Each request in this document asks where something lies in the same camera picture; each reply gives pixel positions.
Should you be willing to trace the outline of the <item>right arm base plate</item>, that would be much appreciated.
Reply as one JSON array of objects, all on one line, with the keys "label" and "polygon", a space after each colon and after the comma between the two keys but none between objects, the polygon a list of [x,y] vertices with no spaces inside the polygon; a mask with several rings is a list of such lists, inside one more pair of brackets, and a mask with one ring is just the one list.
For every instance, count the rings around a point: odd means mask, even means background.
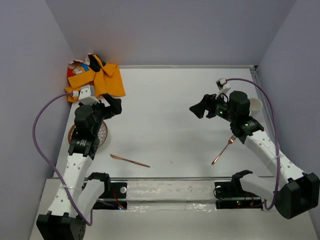
[{"label": "right arm base plate", "polygon": [[217,210],[263,209],[262,199],[251,192],[238,192],[230,181],[214,183],[213,195]]}]

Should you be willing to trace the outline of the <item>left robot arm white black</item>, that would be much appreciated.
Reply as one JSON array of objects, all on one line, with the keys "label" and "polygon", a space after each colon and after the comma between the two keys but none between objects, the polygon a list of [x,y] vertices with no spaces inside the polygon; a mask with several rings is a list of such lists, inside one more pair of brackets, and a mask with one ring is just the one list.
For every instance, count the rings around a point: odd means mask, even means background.
[{"label": "left robot arm white black", "polygon": [[99,197],[110,194],[109,174],[87,174],[100,140],[99,131],[104,121],[122,112],[122,101],[104,94],[108,106],[91,95],[79,93],[79,106],[74,111],[75,128],[68,148],[63,174],[40,151],[60,179],[59,188],[46,214],[40,214],[36,226],[45,240],[82,240],[86,227],[93,224],[93,207]]}]

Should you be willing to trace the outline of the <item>floral patterned plate copper rim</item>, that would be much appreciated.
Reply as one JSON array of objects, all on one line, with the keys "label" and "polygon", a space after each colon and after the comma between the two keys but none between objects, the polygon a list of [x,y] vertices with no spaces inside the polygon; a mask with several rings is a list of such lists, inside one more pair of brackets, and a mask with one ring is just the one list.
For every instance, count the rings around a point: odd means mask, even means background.
[{"label": "floral patterned plate copper rim", "polygon": [[[73,124],[71,126],[71,128],[69,129],[68,137],[67,137],[69,144],[71,143],[72,134],[73,134],[75,128],[76,128],[76,125]],[[99,129],[99,132],[98,132],[98,139],[99,139],[98,147],[101,147],[105,143],[107,136],[108,136],[108,127],[107,127],[107,124],[105,122],[103,122],[100,129]]]}]

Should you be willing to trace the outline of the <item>orange Mickey Mouse placemat cloth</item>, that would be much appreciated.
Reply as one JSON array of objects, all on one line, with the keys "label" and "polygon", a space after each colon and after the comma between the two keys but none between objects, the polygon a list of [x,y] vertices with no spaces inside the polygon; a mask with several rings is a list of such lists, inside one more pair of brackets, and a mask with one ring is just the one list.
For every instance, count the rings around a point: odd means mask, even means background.
[{"label": "orange Mickey Mouse placemat cloth", "polygon": [[69,63],[66,78],[69,86],[64,90],[67,93],[91,85],[96,97],[103,94],[113,97],[126,95],[119,66],[102,61],[96,54],[87,54],[85,60],[73,60]]}]

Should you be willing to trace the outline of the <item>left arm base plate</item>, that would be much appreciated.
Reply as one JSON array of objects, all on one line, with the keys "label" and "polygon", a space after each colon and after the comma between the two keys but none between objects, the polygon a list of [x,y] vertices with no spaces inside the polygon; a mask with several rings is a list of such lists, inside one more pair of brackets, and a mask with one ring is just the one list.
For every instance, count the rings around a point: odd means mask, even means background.
[{"label": "left arm base plate", "polygon": [[96,202],[94,210],[125,210],[127,208],[128,183],[125,181],[112,182],[98,179],[87,180],[82,190],[85,197],[93,194]]}]

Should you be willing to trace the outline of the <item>white ceramic mug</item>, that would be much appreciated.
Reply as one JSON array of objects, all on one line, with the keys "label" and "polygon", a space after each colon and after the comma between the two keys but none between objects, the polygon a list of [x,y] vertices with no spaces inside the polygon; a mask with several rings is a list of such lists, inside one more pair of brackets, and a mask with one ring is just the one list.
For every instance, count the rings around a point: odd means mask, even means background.
[{"label": "white ceramic mug", "polygon": [[263,103],[258,98],[250,98],[249,99],[249,111],[250,116],[255,117],[263,108]]}]

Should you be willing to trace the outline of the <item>copper knife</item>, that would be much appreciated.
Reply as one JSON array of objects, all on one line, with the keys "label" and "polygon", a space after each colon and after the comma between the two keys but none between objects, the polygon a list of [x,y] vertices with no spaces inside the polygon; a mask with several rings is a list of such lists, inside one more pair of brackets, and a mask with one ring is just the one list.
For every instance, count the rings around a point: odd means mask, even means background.
[{"label": "copper knife", "polygon": [[146,167],[146,168],[150,168],[151,167],[150,165],[147,165],[147,164],[144,164],[144,163],[141,163],[141,162],[137,162],[137,161],[134,161],[134,160],[130,160],[130,159],[127,159],[127,158],[123,158],[123,157],[120,157],[120,156],[117,156],[117,155],[114,155],[114,154],[110,154],[110,157],[113,158],[113,159],[126,161],[126,162],[129,162],[129,163],[135,164],[135,165]]}]

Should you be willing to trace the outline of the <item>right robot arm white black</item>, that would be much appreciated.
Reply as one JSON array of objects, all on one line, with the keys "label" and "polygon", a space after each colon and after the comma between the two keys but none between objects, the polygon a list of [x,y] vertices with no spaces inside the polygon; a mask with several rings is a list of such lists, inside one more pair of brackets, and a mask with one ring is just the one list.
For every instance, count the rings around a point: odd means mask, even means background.
[{"label": "right robot arm white black", "polygon": [[230,190],[235,196],[252,193],[286,219],[292,219],[316,208],[319,204],[320,179],[315,173],[306,173],[291,162],[269,138],[264,127],[253,117],[251,99],[242,91],[233,91],[229,97],[206,94],[191,106],[199,119],[220,117],[230,123],[233,136],[250,149],[275,177],[275,183],[242,170],[232,175]]}]

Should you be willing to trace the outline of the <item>copper fork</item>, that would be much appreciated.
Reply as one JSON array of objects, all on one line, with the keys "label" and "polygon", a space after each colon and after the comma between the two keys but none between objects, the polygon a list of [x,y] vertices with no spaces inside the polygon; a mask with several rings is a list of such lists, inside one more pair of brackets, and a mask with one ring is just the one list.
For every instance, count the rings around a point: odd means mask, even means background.
[{"label": "copper fork", "polygon": [[235,135],[232,135],[232,136],[229,138],[226,146],[225,146],[225,147],[223,148],[223,150],[218,154],[218,156],[212,161],[212,163],[211,163],[212,166],[216,164],[216,162],[219,160],[219,158],[220,158],[221,155],[224,153],[224,151],[227,149],[227,147],[228,147],[229,145],[233,144],[236,139],[237,139],[237,137],[236,137]]}]

